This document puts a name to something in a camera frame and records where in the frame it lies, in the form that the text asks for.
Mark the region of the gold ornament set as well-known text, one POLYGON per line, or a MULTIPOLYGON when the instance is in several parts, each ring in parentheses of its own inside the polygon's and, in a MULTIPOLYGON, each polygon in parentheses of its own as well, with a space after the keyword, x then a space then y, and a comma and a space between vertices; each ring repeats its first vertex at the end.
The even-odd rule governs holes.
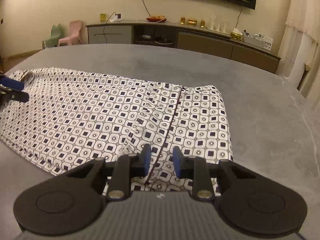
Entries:
POLYGON ((198 26, 200 28, 204 28, 206 23, 204 20, 200 20, 200 22, 198 22, 198 20, 195 18, 186 19, 185 17, 182 17, 180 19, 180 24, 187 24, 189 26, 194 26, 194 27, 198 26))

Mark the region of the yellow cup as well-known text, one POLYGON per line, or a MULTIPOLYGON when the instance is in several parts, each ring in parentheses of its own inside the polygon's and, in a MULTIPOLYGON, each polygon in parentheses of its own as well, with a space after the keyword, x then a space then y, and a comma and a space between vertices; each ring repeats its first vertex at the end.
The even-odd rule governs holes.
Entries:
POLYGON ((100 22, 106 22, 106 14, 100 14, 100 22))

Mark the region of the white storage box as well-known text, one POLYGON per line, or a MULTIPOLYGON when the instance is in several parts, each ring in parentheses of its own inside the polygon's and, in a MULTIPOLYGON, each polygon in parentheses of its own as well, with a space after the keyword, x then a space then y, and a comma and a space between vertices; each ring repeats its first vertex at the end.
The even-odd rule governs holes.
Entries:
POLYGON ((269 51, 271 50, 272 44, 273 44, 272 38, 261 33, 250 34, 245 30, 242 33, 242 39, 246 43, 249 43, 251 45, 254 45, 269 51))

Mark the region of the green plastic child chair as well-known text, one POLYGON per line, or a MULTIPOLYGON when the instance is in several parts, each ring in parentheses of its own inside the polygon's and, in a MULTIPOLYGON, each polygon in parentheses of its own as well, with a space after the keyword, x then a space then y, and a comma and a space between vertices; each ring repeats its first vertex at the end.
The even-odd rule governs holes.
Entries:
POLYGON ((42 48, 57 47, 59 39, 62 37, 61 24, 53 25, 50 33, 50 38, 42 41, 42 48))

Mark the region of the white lace curtain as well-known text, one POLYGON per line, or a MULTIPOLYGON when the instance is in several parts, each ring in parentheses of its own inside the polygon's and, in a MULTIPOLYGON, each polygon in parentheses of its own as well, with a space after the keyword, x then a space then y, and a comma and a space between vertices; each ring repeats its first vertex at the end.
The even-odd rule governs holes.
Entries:
POLYGON ((277 74, 302 96, 312 96, 319 77, 319 0, 291 0, 277 74))

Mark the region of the white patterned garment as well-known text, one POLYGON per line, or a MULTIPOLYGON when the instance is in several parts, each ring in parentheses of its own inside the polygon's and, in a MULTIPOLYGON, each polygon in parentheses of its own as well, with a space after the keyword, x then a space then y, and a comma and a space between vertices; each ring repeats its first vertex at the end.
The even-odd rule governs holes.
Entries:
POLYGON ((30 99, 1 108, 1 140, 39 168, 59 175, 95 158, 116 161, 151 147, 149 174, 133 190, 189 191, 172 150, 208 163, 232 160, 229 123, 214 86, 184 87, 71 69, 11 74, 30 99))

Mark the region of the orange fruit plate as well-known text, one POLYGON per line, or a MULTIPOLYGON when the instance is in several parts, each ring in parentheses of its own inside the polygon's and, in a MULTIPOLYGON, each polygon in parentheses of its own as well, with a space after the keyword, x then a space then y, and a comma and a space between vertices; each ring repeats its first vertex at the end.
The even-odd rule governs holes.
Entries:
POLYGON ((151 15, 148 18, 146 18, 148 22, 153 22, 153 23, 161 23, 165 22, 167 19, 163 15, 151 15))

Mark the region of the long grey tv cabinet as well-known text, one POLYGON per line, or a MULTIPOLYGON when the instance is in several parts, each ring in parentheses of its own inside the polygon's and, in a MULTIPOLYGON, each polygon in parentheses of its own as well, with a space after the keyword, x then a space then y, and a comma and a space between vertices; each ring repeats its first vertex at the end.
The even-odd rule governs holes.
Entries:
POLYGON ((214 55, 275 73, 280 58, 228 34, 180 23, 119 21, 86 25, 89 44, 140 44, 214 55))

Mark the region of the white power adapter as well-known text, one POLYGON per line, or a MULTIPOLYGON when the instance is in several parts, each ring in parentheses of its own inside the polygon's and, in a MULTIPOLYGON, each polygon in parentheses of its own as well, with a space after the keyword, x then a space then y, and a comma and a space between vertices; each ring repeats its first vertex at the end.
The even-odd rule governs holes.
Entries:
POLYGON ((109 22, 117 22, 117 21, 121 21, 121 14, 120 13, 114 13, 112 14, 112 16, 110 16, 110 18, 108 19, 109 22))

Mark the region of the pink plastic child chair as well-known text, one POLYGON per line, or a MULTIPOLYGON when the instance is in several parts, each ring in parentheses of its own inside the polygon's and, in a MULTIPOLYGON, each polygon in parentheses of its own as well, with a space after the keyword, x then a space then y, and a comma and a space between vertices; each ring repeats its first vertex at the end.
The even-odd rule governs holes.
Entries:
POLYGON ((76 21, 71 21, 69 23, 69 35, 64 38, 60 38, 58 41, 58 46, 60 47, 61 45, 78 45, 82 44, 81 41, 81 28, 82 28, 82 21, 81 20, 76 20, 76 21))

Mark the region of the gold tissue box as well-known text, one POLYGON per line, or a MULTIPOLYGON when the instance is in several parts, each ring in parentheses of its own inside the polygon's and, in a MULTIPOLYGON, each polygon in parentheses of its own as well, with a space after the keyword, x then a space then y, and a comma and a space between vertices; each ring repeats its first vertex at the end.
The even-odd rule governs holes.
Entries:
POLYGON ((242 33, 239 33, 239 32, 234 32, 234 31, 232 31, 232 32, 230 33, 230 36, 231 36, 231 38, 233 38, 233 39, 235 39, 235 40, 242 41, 243 34, 242 34, 242 33))

